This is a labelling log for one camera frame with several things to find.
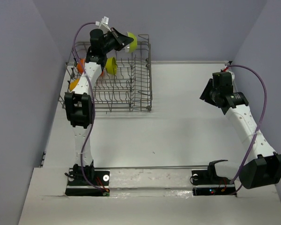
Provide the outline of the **white bowl green outside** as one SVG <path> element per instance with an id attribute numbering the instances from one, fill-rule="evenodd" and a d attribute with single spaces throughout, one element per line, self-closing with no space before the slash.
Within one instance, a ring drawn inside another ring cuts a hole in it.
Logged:
<path id="1" fill-rule="evenodd" d="M 137 37 L 131 32 L 127 32 L 126 34 L 127 34 L 128 37 L 133 39 L 133 42 L 131 42 L 130 44 L 125 46 L 125 52 L 126 53 L 133 53 L 137 48 Z"/>

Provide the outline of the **lime green bowl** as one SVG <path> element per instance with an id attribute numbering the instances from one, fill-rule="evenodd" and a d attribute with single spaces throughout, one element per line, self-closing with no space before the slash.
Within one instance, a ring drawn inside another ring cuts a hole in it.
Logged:
<path id="1" fill-rule="evenodd" d="M 105 64 L 105 70 L 110 75 L 116 75 L 117 74 L 117 61 L 115 57 L 111 57 L 107 59 L 107 62 Z"/>

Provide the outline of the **white bowl orange outside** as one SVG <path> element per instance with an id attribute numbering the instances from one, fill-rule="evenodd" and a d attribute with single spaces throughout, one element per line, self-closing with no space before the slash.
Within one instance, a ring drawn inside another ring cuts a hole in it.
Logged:
<path id="1" fill-rule="evenodd" d="M 85 67 L 85 58 L 83 58 L 83 59 L 80 59 L 80 61 L 77 63 L 77 70 L 78 70 L 78 73 L 79 74 L 83 74 L 83 72 L 84 72 L 84 67 Z"/>

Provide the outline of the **yellow bowl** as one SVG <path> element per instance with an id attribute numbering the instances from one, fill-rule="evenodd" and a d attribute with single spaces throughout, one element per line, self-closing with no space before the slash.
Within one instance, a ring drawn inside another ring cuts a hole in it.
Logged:
<path id="1" fill-rule="evenodd" d="M 73 91 L 74 90 L 74 88 L 77 86 L 77 84 L 79 83 L 79 78 L 78 79 L 76 79 L 76 80 L 74 80 L 74 81 L 72 81 L 72 82 L 70 82 L 69 83 L 69 91 L 71 92 L 71 91 Z"/>

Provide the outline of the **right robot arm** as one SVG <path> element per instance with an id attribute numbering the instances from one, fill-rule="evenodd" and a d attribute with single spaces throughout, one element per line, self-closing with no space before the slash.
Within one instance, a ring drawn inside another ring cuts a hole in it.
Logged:
<path id="1" fill-rule="evenodd" d="M 281 179 L 281 154 L 277 153 L 260 131 L 254 120 L 249 102 L 242 92 L 235 92 L 234 74 L 215 72 L 207 82 L 200 99 L 220 108 L 233 125 L 245 156 L 241 163 L 221 159 L 209 163 L 207 180 L 216 184 L 223 178 L 240 181 L 246 189 L 279 183 Z"/>

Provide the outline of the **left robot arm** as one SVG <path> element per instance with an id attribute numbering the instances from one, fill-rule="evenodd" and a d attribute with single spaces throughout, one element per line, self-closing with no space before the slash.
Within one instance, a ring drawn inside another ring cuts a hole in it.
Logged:
<path id="1" fill-rule="evenodd" d="M 93 29 L 90 32 L 90 47 L 85 61 L 81 64 L 82 74 L 76 86 L 64 95 L 67 120 L 74 131 L 76 160 L 71 174 L 67 177 L 79 180 L 83 185 L 98 188 L 94 181 L 94 160 L 90 149 L 90 134 L 95 120 L 96 81 L 107 64 L 107 54 L 111 51 L 133 52 L 137 46 L 134 34 L 119 33 L 111 28 L 108 32 Z"/>

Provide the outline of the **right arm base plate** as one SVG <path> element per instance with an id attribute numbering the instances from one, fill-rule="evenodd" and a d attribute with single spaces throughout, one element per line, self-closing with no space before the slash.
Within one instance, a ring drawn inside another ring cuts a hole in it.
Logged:
<path id="1" fill-rule="evenodd" d="M 231 195 L 236 186 L 229 182 L 225 177 L 211 177 L 207 170 L 194 170 L 190 177 L 193 196 Z"/>

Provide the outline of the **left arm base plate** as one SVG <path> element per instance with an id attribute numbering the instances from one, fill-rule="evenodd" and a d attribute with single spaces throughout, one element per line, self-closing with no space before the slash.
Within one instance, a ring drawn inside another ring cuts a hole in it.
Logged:
<path id="1" fill-rule="evenodd" d="M 89 196 L 89 197 L 108 197 L 110 196 L 110 171 L 95 170 L 94 178 L 88 177 L 88 180 L 94 185 L 90 185 L 84 177 L 74 176 L 73 170 L 66 173 L 67 186 L 65 190 L 66 196 Z"/>

